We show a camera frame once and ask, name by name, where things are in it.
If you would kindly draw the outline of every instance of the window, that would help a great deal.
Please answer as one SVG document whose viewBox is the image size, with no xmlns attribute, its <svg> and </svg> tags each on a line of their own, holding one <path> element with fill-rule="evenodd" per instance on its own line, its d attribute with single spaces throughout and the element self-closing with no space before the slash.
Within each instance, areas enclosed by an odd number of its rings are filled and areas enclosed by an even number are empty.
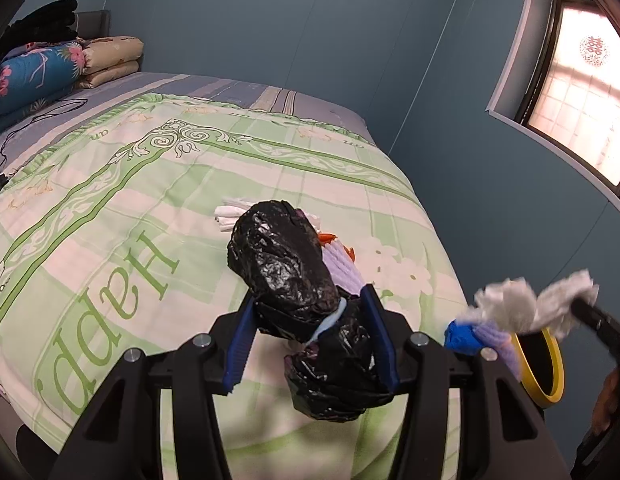
<svg viewBox="0 0 620 480">
<path fill-rule="evenodd" d="M 620 38 L 594 0 L 554 0 L 517 120 L 620 197 Z"/>
</svg>

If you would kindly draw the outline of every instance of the window trim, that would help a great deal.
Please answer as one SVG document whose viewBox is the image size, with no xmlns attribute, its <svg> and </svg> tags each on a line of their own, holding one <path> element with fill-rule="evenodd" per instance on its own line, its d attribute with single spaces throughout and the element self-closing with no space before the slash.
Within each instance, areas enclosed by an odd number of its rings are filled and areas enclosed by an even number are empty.
<svg viewBox="0 0 620 480">
<path fill-rule="evenodd" d="M 555 140 L 553 137 L 529 124 L 530 117 L 536 107 L 536 104 L 538 103 L 545 80 L 547 79 L 550 67 L 552 66 L 552 60 L 554 60 L 563 10 L 566 7 L 581 8 L 583 10 L 595 12 L 607 17 L 605 11 L 594 0 L 552 0 L 550 6 L 550 19 L 548 20 L 545 39 L 541 47 L 539 59 L 536 63 L 534 73 L 532 74 L 530 84 L 528 85 L 525 95 L 523 96 L 521 105 L 516 113 L 516 116 L 514 117 L 514 122 L 528 128 L 538 136 L 548 142 L 551 142 L 558 149 L 570 155 L 577 161 L 577 163 L 581 164 L 590 173 L 592 173 L 602 184 L 609 188 L 614 195 L 620 199 L 620 180 L 618 184 L 613 184 L 607 177 L 605 177 L 589 162 L 584 160 L 580 155 L 558 142 L 558 140 Z"/>
</svg>

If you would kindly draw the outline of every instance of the beige folded blanket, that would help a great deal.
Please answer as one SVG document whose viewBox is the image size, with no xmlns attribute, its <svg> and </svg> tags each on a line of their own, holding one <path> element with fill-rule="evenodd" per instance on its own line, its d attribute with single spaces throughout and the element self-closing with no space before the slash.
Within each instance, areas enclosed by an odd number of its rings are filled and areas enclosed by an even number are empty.
<svg viewBox="0 0 620 480">
<path fill-rule="evenodd" d="M 116 64 L 132 61 L 141 57 L 144 44 L 132 36 L 113 36 L 92 40 L 84 48 L 84 74 L 92 74 Z"/>
<path fill-rule="evenodd" d="M 139 63 L 128 61 L 119 65 L 111 66 L 105 70 L 99 70 L 94 74 L 82 76 L 76 83 L 77 88 L 97 88 L 97 86 L 114 81 L 120 77 L 133 74 L 139 70 Z"/>
</svg>

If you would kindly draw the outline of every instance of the bed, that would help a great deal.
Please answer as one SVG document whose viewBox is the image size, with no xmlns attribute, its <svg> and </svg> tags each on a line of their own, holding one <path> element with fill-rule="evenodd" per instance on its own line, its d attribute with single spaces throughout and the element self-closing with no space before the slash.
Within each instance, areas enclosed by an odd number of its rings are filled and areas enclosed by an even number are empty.
<svg viewBox="0 0 620 480">
<path fill-rule="evenodd" d="M 56 451 L 125 349 L 176 348 L 238 308 L 247 288 L 227 268 L 229 233 L 214 219 L 226 197 L 287 200 L 319 216 L 414 330 L 442 341 L 465 308 L 408 179 L 352 111 L 265 85 L 158 73 L 70 98 L 87 101 L 7 143 L 0 136 L 3 171 L 18 170 L 0 194 L 0 390 Z M 345 424 L 311 420 L 292 407 L 287 352 L 257 335 L 243 381 L 215 399 L 233 478 L 386 478 L 406 399 Z M 168 394 L 162 406 L 168 480 Z M 445 479 L 458 457 L 453 391 L 450 407 Z"/>
</svg>

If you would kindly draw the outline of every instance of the pink flower print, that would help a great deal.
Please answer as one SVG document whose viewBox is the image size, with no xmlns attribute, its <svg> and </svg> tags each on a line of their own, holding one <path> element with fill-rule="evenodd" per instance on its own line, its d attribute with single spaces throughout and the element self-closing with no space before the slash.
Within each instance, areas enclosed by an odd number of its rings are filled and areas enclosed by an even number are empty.
<svg viewBox="0 0 620 480">
<path fill-rule="evenodd" d="M 82 70 L 85 64 L 85 57 L 81 46 L 74 43 L 68 47 L 68 50 L 70 52 L 70 59 L 72 62 L 79 67 L 79 70 Z"/>
<path fill-rule="evenodd" d="M 5 65 L 0 73 L 0 96 L 3 97 L 8 93 L 8 76 L 12 73 L 10 65 Z"/>
</svg>

